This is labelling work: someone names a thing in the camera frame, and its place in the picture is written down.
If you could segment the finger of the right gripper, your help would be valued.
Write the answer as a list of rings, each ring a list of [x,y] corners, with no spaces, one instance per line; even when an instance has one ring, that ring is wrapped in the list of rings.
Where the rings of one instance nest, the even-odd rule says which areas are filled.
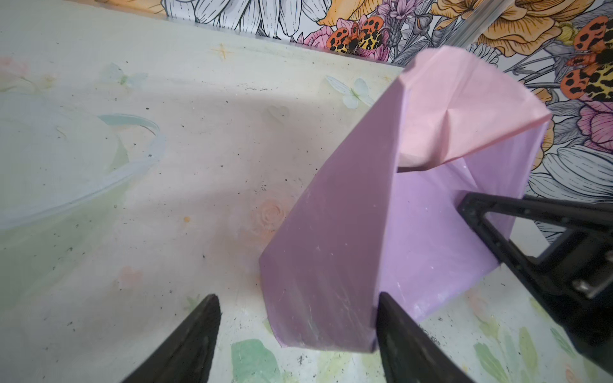
[[[578,353],[611,373],[611,204],[472,192],[458,212]]]

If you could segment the pink wrapping paper sheet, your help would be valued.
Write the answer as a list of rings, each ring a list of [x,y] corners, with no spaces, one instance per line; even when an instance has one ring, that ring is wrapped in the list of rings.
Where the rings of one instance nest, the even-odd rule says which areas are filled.
[[[534,92],[476,55],[421,51],[260,256],[279,344],[372,351],[381,293],[421,321],[493,271],[458,206],[471,192],[523,197],[551,121]]]

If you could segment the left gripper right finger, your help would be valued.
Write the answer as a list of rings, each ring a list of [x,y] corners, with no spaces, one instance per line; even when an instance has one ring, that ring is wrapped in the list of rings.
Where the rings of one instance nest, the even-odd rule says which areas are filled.
[[[376,335],[387,383],[471,383],[391,295],[378,298]]]

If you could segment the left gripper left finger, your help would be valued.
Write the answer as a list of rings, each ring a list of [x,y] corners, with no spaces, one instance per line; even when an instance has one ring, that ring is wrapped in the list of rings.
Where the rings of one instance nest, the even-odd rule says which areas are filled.
[[[216,295],[208,295],[123,382],[206,383],[220,322],[219,299]]]

